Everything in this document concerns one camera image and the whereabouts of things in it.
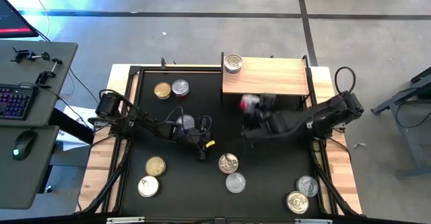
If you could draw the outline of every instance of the white cable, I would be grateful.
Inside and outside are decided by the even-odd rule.
[[[39,1],[40,5],[42,6],[43,10],[45,11],[46,21],[48,23],[48,28],[46,29],[45,36],[48,37],[49,28],[51,27],[51,22],[49,21],[48,12],[46,11],[45,6],[43,5],[43,3],[40,0],[38,0],[38,1]]]

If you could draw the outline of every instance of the computer mouse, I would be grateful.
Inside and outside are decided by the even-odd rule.
[[[30,154],[33,143],[36,140],[38,133],[32,130],[22,132],[15,140],[15,147],[12,151],[14,160],[24,160]]]

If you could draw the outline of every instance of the can lid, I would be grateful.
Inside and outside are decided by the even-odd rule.
[[[159,189],[159,182],[153,176],[143,177],[137,184],[137,190],[143,197],[151,197]]]
[[[154,87],[154,93],[158,97],[166,97],[170,94],[170,84],[166,82],[160,82]]]
[[[145,170],[149,176],[160,176],[166,169],[166,163],[161,157],[155,156],[147,160]]]
[[[308,199],[305,194],[299,191],[290,193],[286,198],[286,204],[296,214],[303,214],[308,210]]]
[[[238,166],[238,158],[231,153],[223,154],[218,160],[218,167],[225,174],[234,173],[238,169]]]
[[[245,177],[240,173],[229,174],[226,178],[226,188],[234,193],[241,193],[245,189]]]
[[[172,91],[178,95],[187,94],[189,92],[189,83],[184,79],[178,79],[172,84]]]
[[[307,197],[313,197],[319,191],[319,185],[313,177],[302,176],[296,181],[296,189]]]
[[[184,126],[185,130],[195,128],[195,119],[193,118],[193,116],[184,114],[183,119],[184,124],[182,124],[181,116],[176,119],[176,123],[181,124],[181,126]]]
[[[224,58],[224,65],[231,70],[239,69],[242,66],[242,58],[237,54],[229,54]]]

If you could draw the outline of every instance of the rgb keyboard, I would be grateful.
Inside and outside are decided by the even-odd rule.
[[[0,83],[0,119],[25,120],[37,89],[34,86]]]

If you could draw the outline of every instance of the monitor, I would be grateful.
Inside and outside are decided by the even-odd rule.
[[[0,0],[0,38],[37,36],[36,29],[7,0]]]

